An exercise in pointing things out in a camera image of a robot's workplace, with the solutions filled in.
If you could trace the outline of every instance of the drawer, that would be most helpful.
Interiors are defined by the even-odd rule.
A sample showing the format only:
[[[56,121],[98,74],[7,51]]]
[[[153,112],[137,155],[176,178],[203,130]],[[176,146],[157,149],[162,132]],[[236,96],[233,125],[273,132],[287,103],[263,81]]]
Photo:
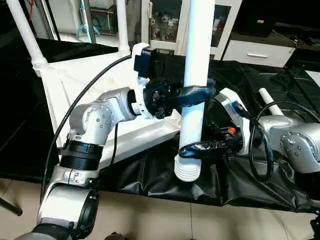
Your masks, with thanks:
[[[295,48],[286,46],[231,40],[223,60],[282,68],[294,50]]]

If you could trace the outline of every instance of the black tarp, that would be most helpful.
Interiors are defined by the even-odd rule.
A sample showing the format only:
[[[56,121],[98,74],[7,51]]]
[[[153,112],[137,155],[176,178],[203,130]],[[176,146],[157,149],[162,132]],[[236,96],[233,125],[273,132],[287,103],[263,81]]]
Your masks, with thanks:
[[[50,62],[117,50],[98,44],[51,40],[39,42],[44,56]],[[21,101],[21,97],[16,98],[12,93],[13,102],[8,98],[1,101],[5,111],[16,113],[15,124],[2,117],[7,126],[3,131],[8,133],[1,135],[1,144],[8,140],[10,132],[17,129],[22,119],[30,117],[27,124],[18,129],[13,139],[0,151],[1,160],[7,161],[0,168],[0,176],[39,182],[46,152],[53,137],[42,82],[31,69],[30,59],[22,42],[13,42],[8,48],[1,49],[0,53],[1,70],[4,73],[2,91],[14,88],[23,99],[33,96],[33,101]],[[160,55],[154,72],[156,76],[165,77],[169,81],[181,81],[184,78],[184,64],[184,57]],[[212,60],[208,76],[216,81],[218,91],[225,87],[236,91],[253,115],[263,106],[258,94],[261,87],[266,88],[275,100],[295,101],[317,113],[320,110],[320,89],[303,70]],[[32,109],[37,104],[41,107],[36,107],[35,114]],[[285,114],[308,119],[299,111],[286,110]],[[204,140],[210,139],[207,125],[212,121],[219,123],[221,127],[230,122],[223,108],[210,101],[206,103],[203,121]],[[174,157],[178,144],[179,135],[107,168],[100,179],[100,189],[206,205],[230,204],[294,212],[312,211],[305,193],[295,184],[294,171],[285,159],[279,159],[275,163],[273,178],[268,183],[255,180],[247,157],[223,159],[219,156],[203,160],[199,179],[187,183],[178,180],[174,174]],[[256,157],[256,167],[263,173],[266,163],[263,153],[260,152],[259,155],[261,156]],[[51,167],[56,162],[55,155]]]

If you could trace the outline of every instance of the white pvc pipe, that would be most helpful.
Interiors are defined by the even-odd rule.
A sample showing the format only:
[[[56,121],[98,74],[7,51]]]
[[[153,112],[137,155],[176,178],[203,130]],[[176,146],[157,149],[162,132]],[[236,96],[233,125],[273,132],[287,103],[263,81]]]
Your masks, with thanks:
[[[184,70],[184,86],[206,86],[215,0],[191,0]],[[205,103],[182,109],[179,148],[201,140]],[[185,182],[196,180],[201,160],[175,157],[174,172]]]
[[[116,0],[116,15],[118,19],[118,34],[119,34],[119,52],[129,53],[128,45],[128,30],[127,30],[127,15],[125,0]]]
[[[269,104],[274,102],[274,99],[270,96],[269,92],[265,88],[260,88],[259,93],[265,102],[265,104]],[[278,107],[278,105],[273,105],[269,107],[269,110],[272,115],[282,115],[284,116],[284,113],[281,111],[281,109]]]
[[[39,74],[38,70],[48,66],[48,62],[45,59],[45,57],[42,55],[42,52],[29,26],[28,20],[19,3],[19,0],[6,0],[6,2],[9,6],[9,9],[13,16],[15,24],[19,29],[19,32],[24,41],[24,44],[31,56],[31,63],[33,65],[33,69],[38,75]]]

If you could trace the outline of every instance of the robotic arm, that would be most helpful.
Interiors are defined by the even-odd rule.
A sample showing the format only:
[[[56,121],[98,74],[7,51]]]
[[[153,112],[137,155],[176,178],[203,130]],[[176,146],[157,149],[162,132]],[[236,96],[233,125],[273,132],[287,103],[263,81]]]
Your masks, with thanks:
[[[247,155],[250,152],[249,143],[253,134],[250,132],[249,124],[250,121],[254,123],[257,120],[250,117],[236,92],[225,88],[215,99],[222,104],[236,127],[219,129],[211,141],[196,142],[182,147],[179,150],[181,157],[211,158],[213,154]],[[270,151],[277,151],[288,159],[295,170],[295,181],[306,191],[310,205],[320,208],[320,194],[315,184],[320,180],[320,121],[305,107],[291,104],[308,112],[318,123],[302,123],[283,114],[258,117],[257,122],[268,138]]]
[[[182,87],[166,81],[147,84],[154,54],[154,49],[143,48],[135,55],[138,86],[134,90],[124,87],[105,92],[71,112],[71,129],[42,199],[37,225],[17,240],[86,238],[94,228],[99,204],[93,182],[99,176],[103,146],[115,125],[140,114],[163,119],[174,108],[196,105],[213,96],[213,87]]]

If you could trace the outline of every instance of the tiled floor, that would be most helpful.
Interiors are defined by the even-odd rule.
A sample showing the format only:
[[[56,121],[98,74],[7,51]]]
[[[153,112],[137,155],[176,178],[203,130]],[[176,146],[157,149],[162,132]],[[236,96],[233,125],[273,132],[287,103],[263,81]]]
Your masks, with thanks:
[[[22,207],[20,217],[0,208],[0,239],[11,240],[35,226],[40,185],[0,179],[0,196]],[[248,207],[214,207],[102,192],[93,233],[133,240],[308,240],[313,214]]]

